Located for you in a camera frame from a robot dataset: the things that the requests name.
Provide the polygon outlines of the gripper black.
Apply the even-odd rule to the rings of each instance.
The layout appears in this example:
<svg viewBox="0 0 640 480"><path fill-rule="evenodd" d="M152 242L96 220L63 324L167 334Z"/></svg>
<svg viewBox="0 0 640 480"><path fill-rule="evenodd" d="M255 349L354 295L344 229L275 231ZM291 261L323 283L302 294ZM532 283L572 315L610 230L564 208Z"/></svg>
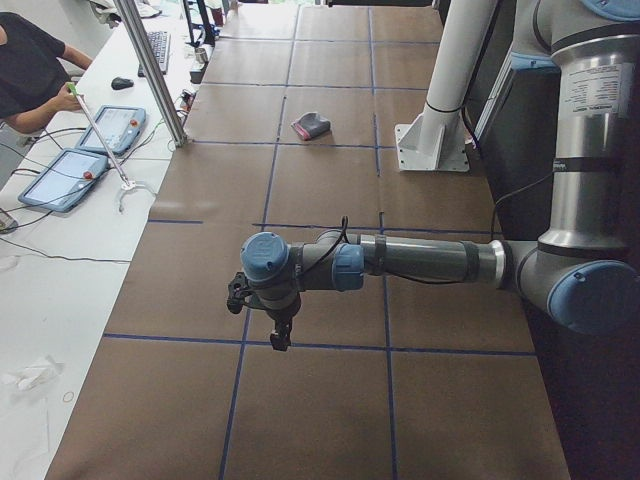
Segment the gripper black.
<svg viewBox="0 0 640 480"><path fill-rule="evenodd" d="M276 351L286 352L291 346L292 320L300 310L300 296L282 298L261 297L266 314L274 321L274 330L270 333L271 346Z"/></svg>

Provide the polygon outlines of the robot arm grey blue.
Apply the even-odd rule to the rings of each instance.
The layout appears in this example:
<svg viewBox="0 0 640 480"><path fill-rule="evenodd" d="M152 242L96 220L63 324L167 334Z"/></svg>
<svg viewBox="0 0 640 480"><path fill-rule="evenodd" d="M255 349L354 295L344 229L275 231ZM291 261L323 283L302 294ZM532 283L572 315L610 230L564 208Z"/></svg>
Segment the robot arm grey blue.
<svg viewBox="0 0 640 480"><path fill-rule="evenodd" d="M273 348L291 343L307 290L357 290L366 275L420 283L488 282L510 288L556 323L609 332L639 311L639 275L618 228L625 131L639 61L635 1L521 1L511 64L561 73L550 223L536 241L486 244L323 232L286 243L248 238L228 287L232 313L259 309L274 322Z"/></svg>

